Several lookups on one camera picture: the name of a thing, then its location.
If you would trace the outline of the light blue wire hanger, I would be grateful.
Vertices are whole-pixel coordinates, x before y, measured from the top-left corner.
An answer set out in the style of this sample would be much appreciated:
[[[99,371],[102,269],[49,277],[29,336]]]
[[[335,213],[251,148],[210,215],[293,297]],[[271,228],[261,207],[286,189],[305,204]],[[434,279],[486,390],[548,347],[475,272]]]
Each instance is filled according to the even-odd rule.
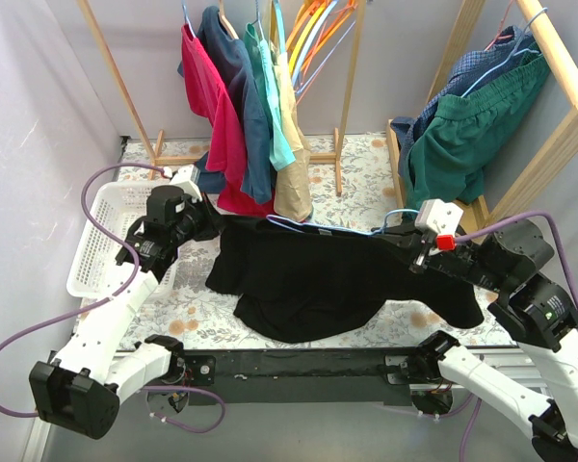
[[[376,236],[376,235],[383,234],[384,231],[388,228],[388,226],[387,226],[388,219],[393,215],[402,214],[402,213],[414,214],[416,216],[419,214],[419,212],[417,210],[409,209],[409,208],[401,208],[401,209],[391,210],[384,215],[383,222],[382,222],[381,226],[375,227],[371,231],[367,231],[367,232],[358,231],[358,230],[354,230],[354,229],[346,228],[346,227],[342,227],[342,226],[324,225],[324,224],[320,224],[320,223],[314,223],[311,221],[294,221],[294,220],[291,220],[289,218],[282,217],[279,215],[267,215],[266,220],[269,221],[270,223],[276,225],[276,226],[282,227],[282,228],[290,230],[290,231],[298,232],[298,233],[316,232],[316,233],[324,234],[324,235],[332,235],[334,232],[343,232],[343,233],[349,233],[349,234],[353,234],[353,235],[361,235],[361,236],[370,237],[370,236]]]
[[[188,6],[187,6],[187,1],[186,0],[181,0],[180,1],[181,4],[181,8],[182,8],[182,12],[183,12],[183,18],[184,18],[184,23],[186,25],[186,29],[187,31],[191,34],[191,36],[195,36],[196,33],[193,29],[192,23],[190,21],[190,17],[189,17],[189,13],[188,13]]]

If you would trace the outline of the black printed t shirt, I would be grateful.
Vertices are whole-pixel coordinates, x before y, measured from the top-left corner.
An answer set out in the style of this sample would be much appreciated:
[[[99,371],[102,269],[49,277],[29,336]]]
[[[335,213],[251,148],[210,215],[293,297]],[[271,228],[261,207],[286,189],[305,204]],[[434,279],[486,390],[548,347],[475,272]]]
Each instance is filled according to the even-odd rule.
[[[471,284],[411,271],[376,237],[290,231],[264,218],[229,216],[205,284],[239,300],[234,315],[288,344],[364,326],[388,300],[416,300],[455,328],[484,320]]]

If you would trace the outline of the magenta t shirt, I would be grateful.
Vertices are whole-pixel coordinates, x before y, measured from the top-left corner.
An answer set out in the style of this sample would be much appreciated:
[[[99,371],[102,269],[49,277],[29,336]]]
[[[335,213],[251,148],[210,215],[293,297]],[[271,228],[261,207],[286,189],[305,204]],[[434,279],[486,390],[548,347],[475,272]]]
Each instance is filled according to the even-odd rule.
[[[205,168],[225,180],[218,206],[243,216],[269,214],[273,210],[270,201],[258,204],[241,191],[248,159],[242,126],[219,71],[187,24],[181,29],[181,56],[190,109],[207,118],[212,128]]]

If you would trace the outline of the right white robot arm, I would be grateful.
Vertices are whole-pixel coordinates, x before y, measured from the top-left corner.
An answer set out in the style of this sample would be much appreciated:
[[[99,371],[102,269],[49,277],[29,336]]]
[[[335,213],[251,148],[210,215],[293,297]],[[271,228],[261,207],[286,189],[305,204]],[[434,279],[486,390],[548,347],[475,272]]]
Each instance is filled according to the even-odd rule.
[[[497,409],[544,461],[578,461],[578,295],[556,224],[549,244],[526,212],[473,234],[436,236],[413,224],[377,234],[413,270],[437,270],[495,292],[487,310],[539,372],[549,393],[534,392],[437,331],[402,362],[413,383],[444,379]],[[541,273],[560,260],[565,287]]]

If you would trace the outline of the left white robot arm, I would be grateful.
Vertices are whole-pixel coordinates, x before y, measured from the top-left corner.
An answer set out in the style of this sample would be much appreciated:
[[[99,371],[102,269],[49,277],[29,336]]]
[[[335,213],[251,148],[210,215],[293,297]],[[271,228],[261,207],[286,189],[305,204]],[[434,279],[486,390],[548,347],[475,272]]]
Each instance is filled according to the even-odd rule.
[[[145,213],[129,227],[118,268],[132,277],[127,289],[81,322],[75,336],[49,362],[38,362],[29,382],[39,417],[92,439],[103,437],[120,405],[145,385],[185,385],[197,368],[183,344],[152,335],[125,358],[114,355],[131,321],[190,240],[216,238],[223,218],[191,180],[154,187]]]

